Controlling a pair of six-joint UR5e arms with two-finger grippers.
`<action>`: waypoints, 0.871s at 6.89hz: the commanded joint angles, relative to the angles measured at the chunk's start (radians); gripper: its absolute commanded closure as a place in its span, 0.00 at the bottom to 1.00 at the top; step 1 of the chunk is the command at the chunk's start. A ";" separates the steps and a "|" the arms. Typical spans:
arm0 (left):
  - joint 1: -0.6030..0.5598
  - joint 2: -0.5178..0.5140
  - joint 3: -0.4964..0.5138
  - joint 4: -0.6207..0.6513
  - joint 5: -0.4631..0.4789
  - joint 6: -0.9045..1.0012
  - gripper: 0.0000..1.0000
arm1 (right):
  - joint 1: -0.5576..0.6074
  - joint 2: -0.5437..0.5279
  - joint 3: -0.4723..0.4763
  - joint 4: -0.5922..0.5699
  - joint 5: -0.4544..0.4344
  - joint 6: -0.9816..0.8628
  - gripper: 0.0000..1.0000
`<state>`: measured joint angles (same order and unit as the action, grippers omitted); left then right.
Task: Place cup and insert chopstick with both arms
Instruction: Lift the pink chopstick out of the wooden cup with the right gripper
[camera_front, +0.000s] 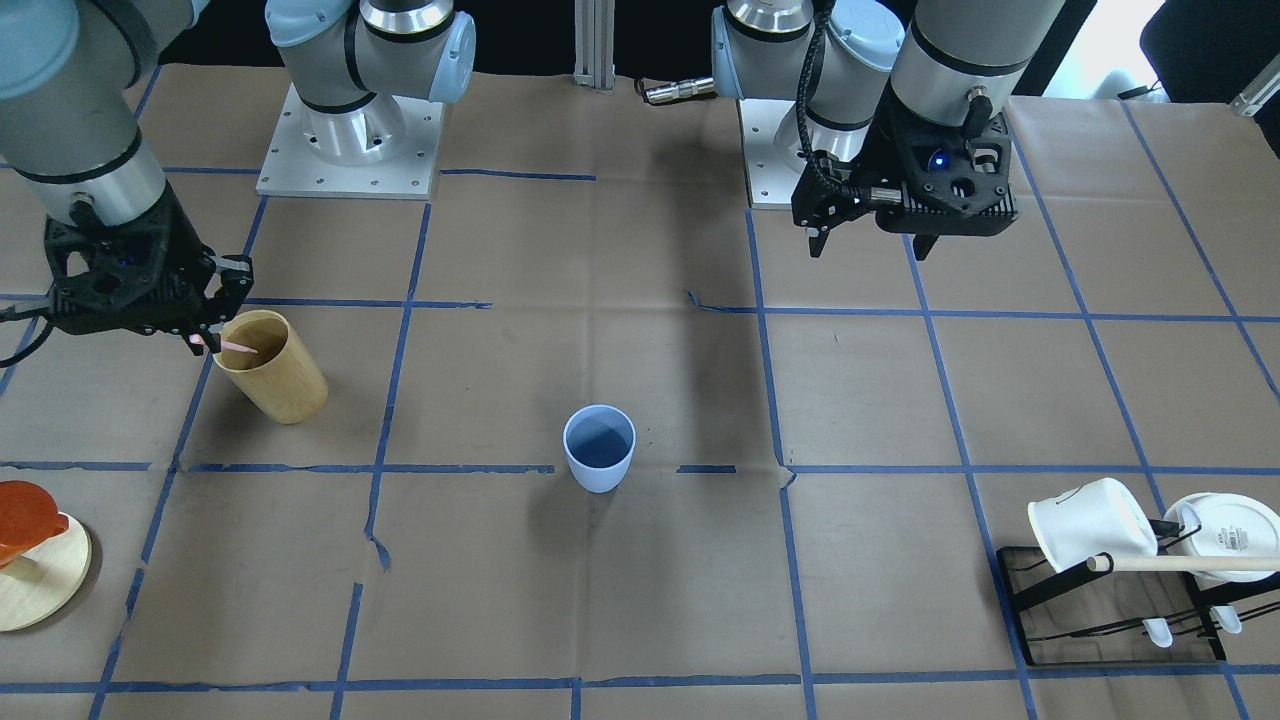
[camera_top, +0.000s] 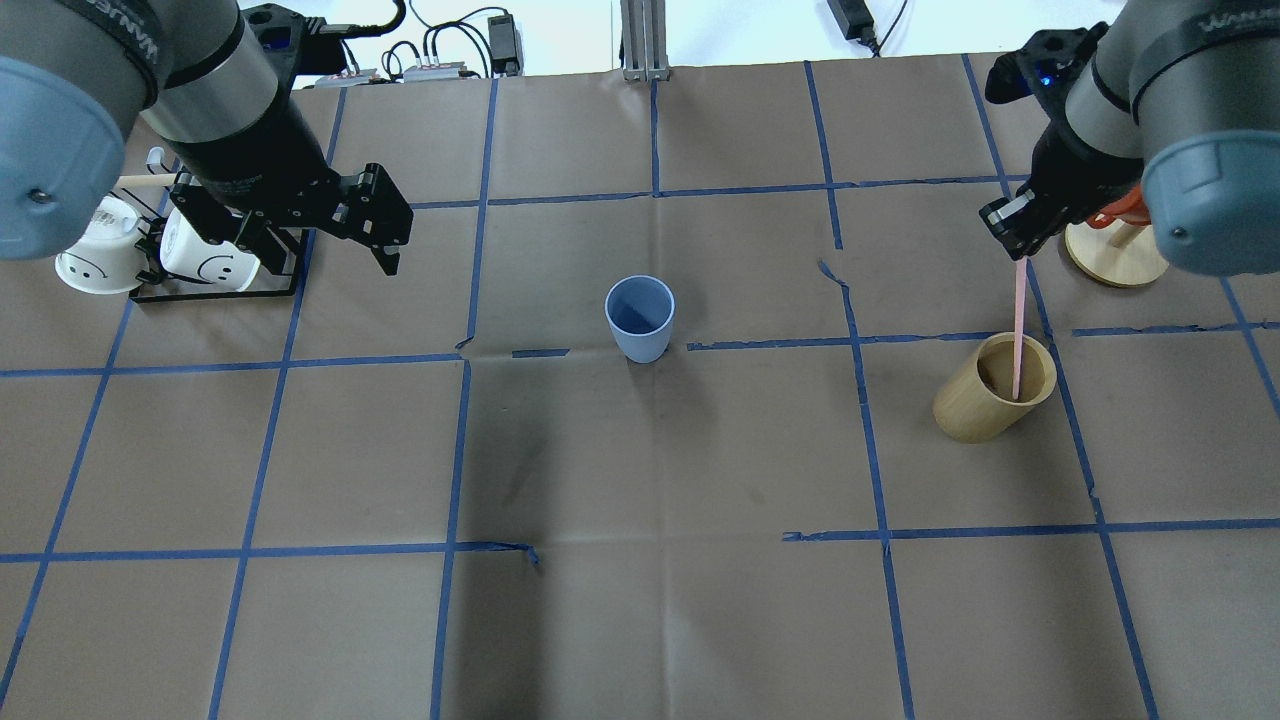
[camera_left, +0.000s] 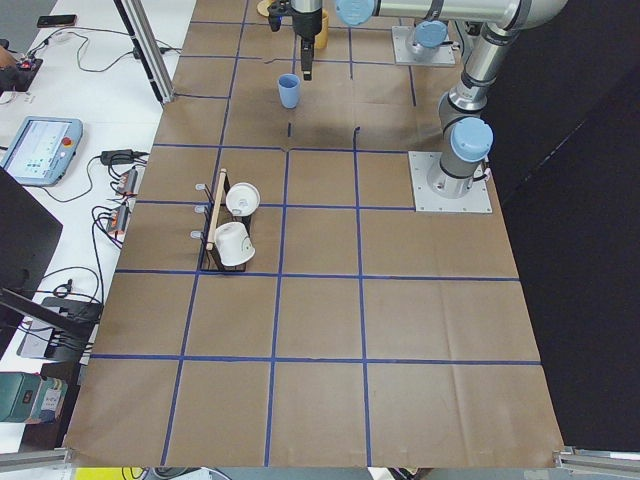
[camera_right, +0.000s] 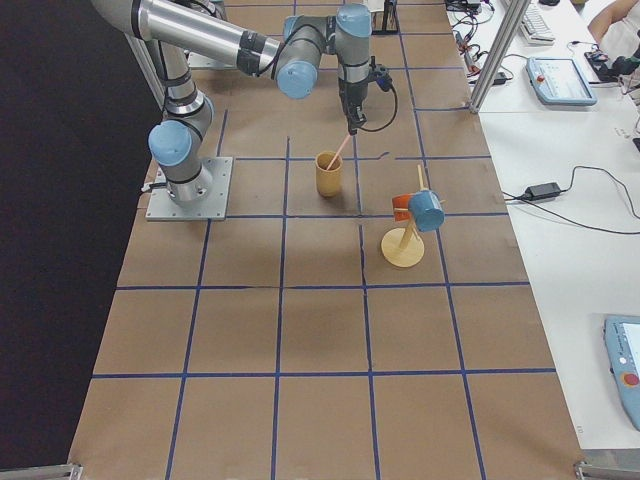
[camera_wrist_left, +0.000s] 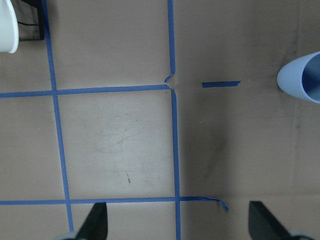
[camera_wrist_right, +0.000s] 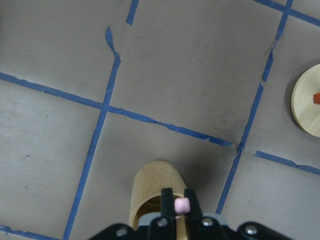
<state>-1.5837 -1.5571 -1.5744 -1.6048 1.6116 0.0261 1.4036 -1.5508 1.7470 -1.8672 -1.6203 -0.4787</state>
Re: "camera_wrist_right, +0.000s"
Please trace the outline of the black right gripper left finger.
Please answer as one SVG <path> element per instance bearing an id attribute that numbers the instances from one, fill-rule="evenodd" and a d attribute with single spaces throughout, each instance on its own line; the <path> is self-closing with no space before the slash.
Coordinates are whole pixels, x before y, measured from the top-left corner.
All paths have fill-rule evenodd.
<path id="1" fill-rule="evenodd" d="M 175 240 L 177 237 L 176 212 L 172 188 L 163 188 L 160 198 L 160 216 L 154 218 L 147 231 L 148 240 Z"/>

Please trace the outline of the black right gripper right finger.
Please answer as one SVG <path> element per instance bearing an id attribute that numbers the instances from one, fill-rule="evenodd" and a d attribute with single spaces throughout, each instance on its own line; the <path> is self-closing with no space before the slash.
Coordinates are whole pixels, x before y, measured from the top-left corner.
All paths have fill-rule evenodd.
<path id="1" fill-rule="evenodd" d="M 224 240 L 222 225 L 225 220 L 217 214 L 203 214 L 194 189 L 186 188 L 184 197 L 188 198 L 190 211 L 185 215 L 185 226 L 188 240 Z"/>

